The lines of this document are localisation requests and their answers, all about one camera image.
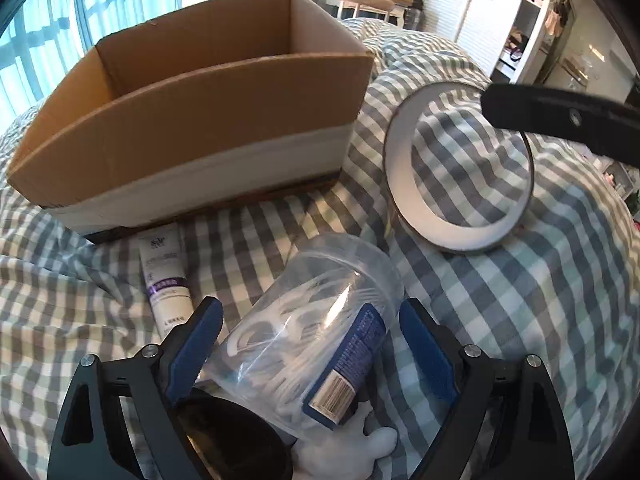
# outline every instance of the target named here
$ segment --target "gray plaid blanket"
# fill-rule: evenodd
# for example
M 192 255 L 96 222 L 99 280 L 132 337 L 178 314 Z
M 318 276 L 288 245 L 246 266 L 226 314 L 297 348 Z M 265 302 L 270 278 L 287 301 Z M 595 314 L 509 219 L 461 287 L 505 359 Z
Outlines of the gray plaid blanket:
M 282 272 L 299 241 L 319 232 L 359 235 L 391 257 L 407 293 L 463 342 L 489 355 L 540 355 L 568 425 L 578 478 L 609 447 L 636 397 L 640 368 L 640 234 L 625 205 L 565 142 L 530 136 L 536 187 L 522 225 L 485 254 L 443 254 L 390 206 L 382 147 L 395 108 L 416 89 L 488 80 L 455 44 L 366 19 L 347 20 L 376 55 L 340 181 L 325 193 L 224 210 L 181 224 L 194 301 L 217 296 L 235 325 Z M 134 240 L 93 246 L 6 184 L 6 167 L 36 110 L 0 139 L 0 426 L 34 478 L 45 479 L 49 443 L 82 355 L 133 355 L 158 342 Z M 442 94 L 414 142 L 424 199 L 462 225 L 494 222 L 517 200 L 527 161 L 518 136 L 483 118 L 479 92 Z M 371 430 L 393 426 L 399 443 L 375 479 L 405 479 L 446 407 L 418 373 L 397 326 L 364 395 Z M 136 452 L 156 474 L 127 411 Z M 473 470 L 474 460 L 468 470 Z

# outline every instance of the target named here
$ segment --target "metal screw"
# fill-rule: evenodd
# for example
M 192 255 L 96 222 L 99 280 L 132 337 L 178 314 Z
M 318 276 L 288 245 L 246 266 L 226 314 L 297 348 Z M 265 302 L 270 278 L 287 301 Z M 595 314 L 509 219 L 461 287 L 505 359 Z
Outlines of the metal screw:
M 527 363 L 529 363 L 529 366 L 538 368 L 542 364 L 542 359 L 535 354 L 530 354 L 527 356 Z
M 80 365 L 87 367 L 91 366 L 95 363 L 95 354 L 87 354 L 82 359 L 80 359 Z
M 480 357 L 480 355 L 482 354 L 482 350 L 476 345 L 466 345 L 465 354 L 467 354 L 469 357 Z
M 142 349 L 142 357 L 156 357 L 160 348 L 158 345 L 151 343 Z
M 582 125 L 582 116 L 575 108 L 571 108 L 571 110 L 569 110 L 569 119 L 576 127 L 580 127 Z

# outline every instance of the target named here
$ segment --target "plastic jar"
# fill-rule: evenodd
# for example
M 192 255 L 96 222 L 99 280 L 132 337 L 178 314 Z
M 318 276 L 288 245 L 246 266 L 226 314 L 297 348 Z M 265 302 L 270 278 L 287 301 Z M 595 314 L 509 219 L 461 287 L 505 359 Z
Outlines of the plastic jar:
M 205 374 L 269 422 L 315 440 L 344 415 L 403 297 L 377 247 L 319 235 L 217 346 Z

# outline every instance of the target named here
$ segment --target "wooden chair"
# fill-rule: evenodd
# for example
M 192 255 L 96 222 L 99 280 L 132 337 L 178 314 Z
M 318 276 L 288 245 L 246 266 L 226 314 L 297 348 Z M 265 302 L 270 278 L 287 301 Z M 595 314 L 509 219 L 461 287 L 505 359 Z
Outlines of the wooden chair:
M 355 5 L 353 9 L 354 18 L 358 17 L 358 11 L 360 10 L 360 7 L 366 7 L 366 9 L 362 9 L 362 10 L 367 10 L 369 12 L 380 11 L 379 14 L 385 15 L 386 22 L 389 21 L 389 13 L 392 10 L 394 10 L 396 6 L 396 4 L 393 3 L 391 0 L 340 0 L 340 5 L 338 6 L 338 16 L 337 16 L 339 20 L 342 19 L 342 10 L 344 9 L 345 3 L 350 3 Z

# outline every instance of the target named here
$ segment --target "roll of tape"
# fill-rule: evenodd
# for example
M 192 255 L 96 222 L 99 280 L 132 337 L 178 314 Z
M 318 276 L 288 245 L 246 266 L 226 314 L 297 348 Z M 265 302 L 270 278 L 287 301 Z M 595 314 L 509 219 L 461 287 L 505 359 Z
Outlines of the roll of tape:
M 411 150 L 416 125 L 429 103 L 443 92 L 479 90 L 457 82 L 434 83 L 404 100 L 394 113 L 386 131 L 383 165 L 391 198 L 402 219 L 420 236 L 443 251 L 472 253 L 499 244 L 520 222 L 529 205 L 534 185 L 533 154 L 526 134 L 520 132 L 529 159 L 526 187 L 516 205 L 496 223 L 484 227 L 462 227 L 437 216 L 427 206 L 414 179 Z

